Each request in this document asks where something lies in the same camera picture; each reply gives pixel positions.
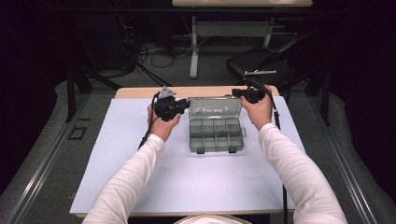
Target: hand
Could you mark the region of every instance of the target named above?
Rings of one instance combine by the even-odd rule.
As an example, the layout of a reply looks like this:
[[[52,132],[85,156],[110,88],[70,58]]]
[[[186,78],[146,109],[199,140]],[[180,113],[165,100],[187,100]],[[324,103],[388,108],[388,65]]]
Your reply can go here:
[[[151,110],[151,105],[149,105],[148,124],[150,123],[150,116],[152,112],[154,111]],[[158,118],[154,112],[152,115],[152,120],[154,120],[154,122],[152,123],[150,133],[159,136],[164,142],[166,142],[166,140],[168,140],[169,136],[171,135],[173,128],[175,128],[175,126],[180,121],[180,116],[181,116],[180,114],[177,114],[173,119],[168,121],[163,121],[160,118]]]
[[[272,92],[271,88],[264,85],[264,88]],[[259,131],[262,126],[272,122],[272,109],[273,105],[268,94],[256,104],[251,104],[245,97],[241,96],[241,105],[247,111],[248,117]]]

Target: white long-sleeve shirt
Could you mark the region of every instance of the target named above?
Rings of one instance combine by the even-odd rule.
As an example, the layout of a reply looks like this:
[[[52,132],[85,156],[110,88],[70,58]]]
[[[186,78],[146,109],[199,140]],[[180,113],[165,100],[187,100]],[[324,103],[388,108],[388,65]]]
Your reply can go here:
[[[260,130],[259,141],[265,158],[295,203],[294,223],[347,223],[323,173],[288,137],[270,123]],[[151,134],[145,145],[105,183],[83,223],[128,223],[164,149],[164,141]],[[198,216],[183,218],[177,224],[192,223],[248,222],[232,216]]]

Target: box lid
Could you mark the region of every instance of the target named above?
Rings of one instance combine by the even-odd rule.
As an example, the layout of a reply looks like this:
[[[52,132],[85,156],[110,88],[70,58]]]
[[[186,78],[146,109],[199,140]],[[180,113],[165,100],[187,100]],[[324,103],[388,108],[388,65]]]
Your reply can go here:
[[[233,96],[189,97],[190,119],[237,119],[241,113],[241,101]]]

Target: gray carpet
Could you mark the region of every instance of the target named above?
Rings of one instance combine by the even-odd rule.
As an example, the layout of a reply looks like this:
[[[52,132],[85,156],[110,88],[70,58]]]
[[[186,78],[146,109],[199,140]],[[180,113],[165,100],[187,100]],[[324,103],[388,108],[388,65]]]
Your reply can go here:
[[[167,55],[156,55],[152,62],[148,57],[145,66],[174,86],[233,85],[236,79],[225,70],[225,61],[234,52],[246,49],[249,45],[245,45],[244,38],[237,40],[238,42],[236,44],[232,43],[231,46],[230,42],[220,39],[202,47],[197,79],[189,78],[190,56],[177,57],[169,66],[158,68],[153,65],[168,65],[173,59]],[[211,44],[218,46],[218,48],[216,50],[210,48]],[[138,70],[113,80],[124,87],[158,86],[147,75],[139,73]],[[59,146],[59,153],[54,158],[54,163],[50,166],[48,175],[44,176],[44,185],[39,186],[35,197],[29,201],[30,203],[27,204],[25,209],[16,209],[15,206],[19,205],[19,199],[23,195],[23,191],[42,161],[50,154],[59,133],[64,127],[67,113],[65,83],[57,88],[59,102],[52,113],[51,119],[22,168],[0,198],[0,223],[6,223],[7,219],[13,215],[20,217],[17,219],[20,223],[81,222],[80,218],[68,214],[72,203],[70,198],[73,198],[73,192],[78,189],[110,99],[115,94],[109,87],[96,80],[92,80],[92,85],[95,91],[85,98],[87,100],[71,124],[72,129],[76,128],[76,131],[68,132],[66,139]],[[78,94],[81,101],[84,97],[84,95]],[[316,98],[306,98],[298,88],[294,89],[290,97],[290,113],[302,138],[305,150],[328,178],[346,213],[348,222],[365,223],[361,219],[361,214],[350,196],[350,189],[347,187],[345,179],[341,176],[334,160],[332,146],[326,133],[323,132],[322,120],[318,117],[318,109],[315,104],[317,104]],[[376,185],[370,173],[360,161],[359,156],[357,156],[350,142],[343,102],[333,95],[330,119],[331,129],[337,143],[343,149],[353,174],[359,181],[368,204],[373,209],[377,223],[396,223],[395,205]],[[82,134],[83,130],[86,130],[83,138],[76,139]],[[271,215],[271,223],[283,223],[282,215]]]

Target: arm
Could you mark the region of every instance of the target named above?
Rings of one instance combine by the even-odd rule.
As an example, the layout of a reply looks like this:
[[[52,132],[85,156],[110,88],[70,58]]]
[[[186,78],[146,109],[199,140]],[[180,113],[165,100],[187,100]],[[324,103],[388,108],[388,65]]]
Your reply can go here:
[[[146,143],[107,180],[83,223],[128,223],[128,216],[149,182],[180,114],[168,122],[156,119],[155,115],[154,120]]]
[[[323,173],[272,123],[272,103],[268,95],[254,105],[241,98],[242,107],[260,131],[264,157],[279,174],[296,205],[295,223],[347,223]]]

